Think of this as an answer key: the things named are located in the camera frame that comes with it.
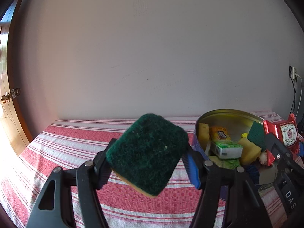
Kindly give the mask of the red foil snack packet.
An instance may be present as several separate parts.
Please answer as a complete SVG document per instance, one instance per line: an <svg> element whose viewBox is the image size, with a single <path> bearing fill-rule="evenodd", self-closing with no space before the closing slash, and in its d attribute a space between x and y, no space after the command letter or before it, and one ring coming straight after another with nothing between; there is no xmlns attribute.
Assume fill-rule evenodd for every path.
<svg viewBox="0 0 304 228"><path fill-rule="evenodd" d="M300 138L297 131L296 117L292 113L287 120L270 122L265 120L263 122L263 128L265 134L273 134L280 140L283 145L292 153L293 160L299 163L300 159L298 153L300 153Z"/></svg>

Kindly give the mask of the cream snack bar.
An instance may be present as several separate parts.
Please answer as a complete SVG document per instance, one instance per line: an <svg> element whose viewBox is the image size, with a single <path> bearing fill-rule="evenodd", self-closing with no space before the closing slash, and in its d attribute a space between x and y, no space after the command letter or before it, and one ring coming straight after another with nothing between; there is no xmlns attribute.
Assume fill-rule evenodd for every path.
<svg viewBox="0 0 304 228"><path fill-rule="evenodd" d="M258 158L259 158L259 163L261 165L267 165L267 152L266 151L261 152Z"/></svg>

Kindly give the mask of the blue scrubber ball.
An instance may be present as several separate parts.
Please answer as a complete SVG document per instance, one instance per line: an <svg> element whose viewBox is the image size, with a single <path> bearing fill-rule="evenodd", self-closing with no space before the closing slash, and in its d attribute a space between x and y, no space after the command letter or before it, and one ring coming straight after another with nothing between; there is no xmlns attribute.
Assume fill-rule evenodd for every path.
<svg viewBox="0 0 304 228"><path fill-rule="evenodd" d="M255 165L248 165L245 170L254 184L259 185L260 172Z"/></svg>

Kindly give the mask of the plain yellow sponge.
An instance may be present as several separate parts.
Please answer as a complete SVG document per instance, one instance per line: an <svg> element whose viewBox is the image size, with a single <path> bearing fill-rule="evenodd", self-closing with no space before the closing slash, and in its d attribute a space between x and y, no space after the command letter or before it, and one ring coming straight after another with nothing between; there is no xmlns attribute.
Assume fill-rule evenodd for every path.
<svg viewBox="0 0 304 228"><path fill-rule="evenodd" d="M242 155L239 159L241 165L249 165L254 162L261 154L262 149L250 142L247 138L242 138L238 141L243 147Z"/></svg>

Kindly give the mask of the green yellow sponge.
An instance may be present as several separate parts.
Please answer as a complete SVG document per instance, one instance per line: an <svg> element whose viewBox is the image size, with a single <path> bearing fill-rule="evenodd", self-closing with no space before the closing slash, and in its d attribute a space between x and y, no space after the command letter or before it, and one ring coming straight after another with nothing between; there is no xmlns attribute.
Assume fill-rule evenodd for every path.
<svg viewBox="0 0 304 228"><path fill-rule="evenodd" d="M260 147L262 151L265 151L266 146L264 143L264 137L265 134L263 125L254 121L248 132L247 139L256 146Z"/></svg>
<svg viewBox="0 0 304 228"><path fill-rule="evenodd" d="M188 146L189 136L183 128L160 115L145 114L110 147L106 159L127 183L156 197Z"/></svg>

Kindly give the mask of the green tissue pack large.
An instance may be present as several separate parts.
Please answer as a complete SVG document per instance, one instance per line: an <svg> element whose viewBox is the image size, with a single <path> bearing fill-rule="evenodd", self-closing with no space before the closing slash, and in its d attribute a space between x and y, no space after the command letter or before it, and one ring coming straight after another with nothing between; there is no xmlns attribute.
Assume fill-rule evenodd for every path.
<svg viewBox="0 0 304 228"><path fill-rule="evenodd" d="M209 156L210 161L215 163L218 167L234 170L240 166L240 161L238 159L231 159L231 160L222 160L217 156Z"/></svg>

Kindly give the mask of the light green tissue pack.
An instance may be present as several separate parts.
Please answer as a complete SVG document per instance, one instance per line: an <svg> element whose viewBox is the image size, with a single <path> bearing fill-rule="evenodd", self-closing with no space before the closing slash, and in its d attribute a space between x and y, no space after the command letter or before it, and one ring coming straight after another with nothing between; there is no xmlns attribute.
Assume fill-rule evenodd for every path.
<svg viewBox="0 0 304 228"><path fill-rule="evenodd" d="M248 133L242 133L241 138L246 138L248 136Z"/></svg>

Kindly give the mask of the green white tissue pack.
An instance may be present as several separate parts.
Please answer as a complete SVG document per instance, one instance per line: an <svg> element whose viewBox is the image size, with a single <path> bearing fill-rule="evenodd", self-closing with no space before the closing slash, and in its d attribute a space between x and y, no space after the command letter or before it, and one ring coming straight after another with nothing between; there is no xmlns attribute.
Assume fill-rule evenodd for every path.
<svg viewBox="0 0 304 228"><path fill-rule="evenodd" d="M222 160L231 160L240 158L243 147L233 141L215 141L211 142L211 151Z"/></svg>

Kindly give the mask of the yellow speckled sponge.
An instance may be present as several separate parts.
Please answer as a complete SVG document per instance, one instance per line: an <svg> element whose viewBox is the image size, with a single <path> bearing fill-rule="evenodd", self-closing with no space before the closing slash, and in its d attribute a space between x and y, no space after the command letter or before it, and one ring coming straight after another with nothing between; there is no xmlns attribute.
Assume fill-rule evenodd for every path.
<svg viewBox="0 0 304 228"><path fill-rule="evenodd" d="M209 125L206 123L199 123L198 124L198 142L202 147L203 151L206 150L208 143L210 141L210 134L209 134Z"/></svg>

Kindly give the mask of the large yellow cracker pack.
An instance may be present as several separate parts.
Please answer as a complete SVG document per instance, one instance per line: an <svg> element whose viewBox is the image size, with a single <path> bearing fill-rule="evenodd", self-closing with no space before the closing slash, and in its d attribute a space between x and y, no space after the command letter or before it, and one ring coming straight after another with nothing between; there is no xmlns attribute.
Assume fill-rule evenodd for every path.
<svg viewBox="0 0 304 228"><path fill-rule="evenodd" d="M209 127L210 140L215 141L231 141L231 137L228 134L228 130L221 126Z"/></svg>

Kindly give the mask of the blue round cookie tin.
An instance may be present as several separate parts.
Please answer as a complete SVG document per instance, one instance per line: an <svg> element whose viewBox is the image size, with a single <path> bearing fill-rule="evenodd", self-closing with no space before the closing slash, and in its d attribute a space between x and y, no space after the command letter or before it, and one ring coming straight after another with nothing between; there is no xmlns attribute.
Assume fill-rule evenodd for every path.
<svg viewBox="0 0 304 228"><path fill-rule="evenodd" d="M268 164L263 146L264 118L259 114L222 109L203 114L196 122L192 146L218 167L246 169L264 201L277 200L273 187L277 166Z"/></svg>

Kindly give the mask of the red white striped cloth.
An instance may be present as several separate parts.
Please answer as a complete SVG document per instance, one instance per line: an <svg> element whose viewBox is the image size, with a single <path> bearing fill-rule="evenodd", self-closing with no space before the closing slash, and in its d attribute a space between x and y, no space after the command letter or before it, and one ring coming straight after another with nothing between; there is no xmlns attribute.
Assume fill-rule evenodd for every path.
<svg viewBox="0 0 304 228"><path fill-rule="evenodd" d="M1 171L18 227L303 227L303 162L284 146L294 116L263 120L271 187L224 169L198 143L200 121L58 120Z"/></svg>

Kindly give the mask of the wooden door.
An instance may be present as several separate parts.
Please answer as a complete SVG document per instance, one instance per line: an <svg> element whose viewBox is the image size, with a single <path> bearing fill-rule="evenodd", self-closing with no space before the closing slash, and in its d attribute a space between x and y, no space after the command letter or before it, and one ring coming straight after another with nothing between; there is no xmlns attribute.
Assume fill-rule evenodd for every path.
<svg viewBox="0 0 304 228"><path fill-rule="evenodd" d="M1 97L18 88L13 81L13 37L22 0L14 0L1 19ZM1 103L1 153L20 155L33 140L18 103Z"/></svg>

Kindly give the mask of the brass door knob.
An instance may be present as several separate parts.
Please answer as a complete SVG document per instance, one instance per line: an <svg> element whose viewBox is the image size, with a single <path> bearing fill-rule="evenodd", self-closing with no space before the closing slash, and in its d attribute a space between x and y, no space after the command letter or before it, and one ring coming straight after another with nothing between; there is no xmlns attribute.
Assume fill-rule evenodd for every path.
<svg viewBox="0 0 304 228"><path fill-rule="evenodd" d="M20 94L20 88L11 89L10 92L6 92L6 94L1 97L1 103L5 104L7 102L10 102L12 99L17 98Z"/></svg>

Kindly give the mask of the wall power outlet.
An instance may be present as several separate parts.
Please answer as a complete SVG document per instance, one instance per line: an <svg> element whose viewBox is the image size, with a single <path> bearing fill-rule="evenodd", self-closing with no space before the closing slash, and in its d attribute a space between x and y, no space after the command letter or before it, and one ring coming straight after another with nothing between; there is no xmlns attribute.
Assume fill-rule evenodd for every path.
<svg viewBox="0 0 304 228"><path fill-rule="evenodd" d="M297 70L295 67L293 66L289 66L289 76L292 80L296 80L297 79Z"/></svg>

